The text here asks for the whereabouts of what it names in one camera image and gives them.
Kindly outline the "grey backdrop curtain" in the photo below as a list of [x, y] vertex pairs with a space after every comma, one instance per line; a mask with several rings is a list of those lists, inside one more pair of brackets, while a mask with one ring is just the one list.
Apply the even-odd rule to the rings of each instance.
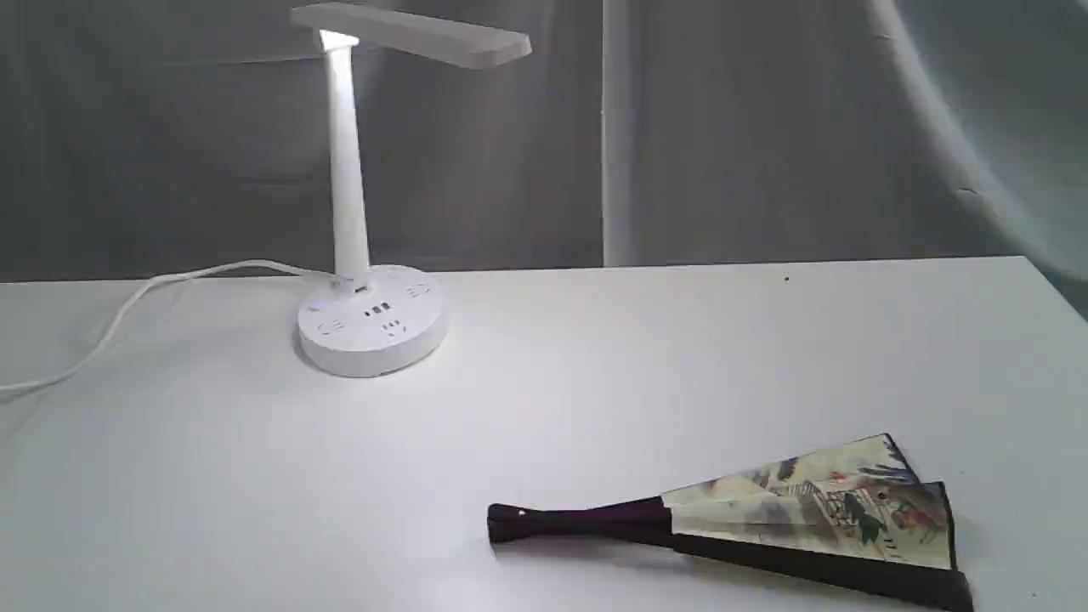
[[[4, 1], [3, 281], [329, 269], [294, 1]], [[353, 57], [373, 259], [1023, 255], [1085, 313], [1084, 1], [380, 1], [524, 32]]]

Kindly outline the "painted paper folding fan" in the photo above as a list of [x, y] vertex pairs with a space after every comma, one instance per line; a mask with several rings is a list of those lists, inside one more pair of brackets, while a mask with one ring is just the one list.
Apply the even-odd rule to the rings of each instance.
[[602, 507], [493, 504], [486, 525], [494, 544], [594, 537], [929, 609], [975, 608], [945, 484], [925, 484], [886, 433]]

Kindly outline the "white desk lamp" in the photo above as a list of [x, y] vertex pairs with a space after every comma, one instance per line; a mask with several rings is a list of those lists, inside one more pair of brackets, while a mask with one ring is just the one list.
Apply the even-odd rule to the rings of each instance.
[[314, 3], [292, 22], [314, 30], [326, 70], [333, 279], [297, 311], [304, 356], [343, 378], [378, 378], [423, 360], [446, 336], [447, 299], [434, 276], [371, 261], [353, 52], [361, 42], [484, 70], [531, 54], [524, 32], [385, 8]]

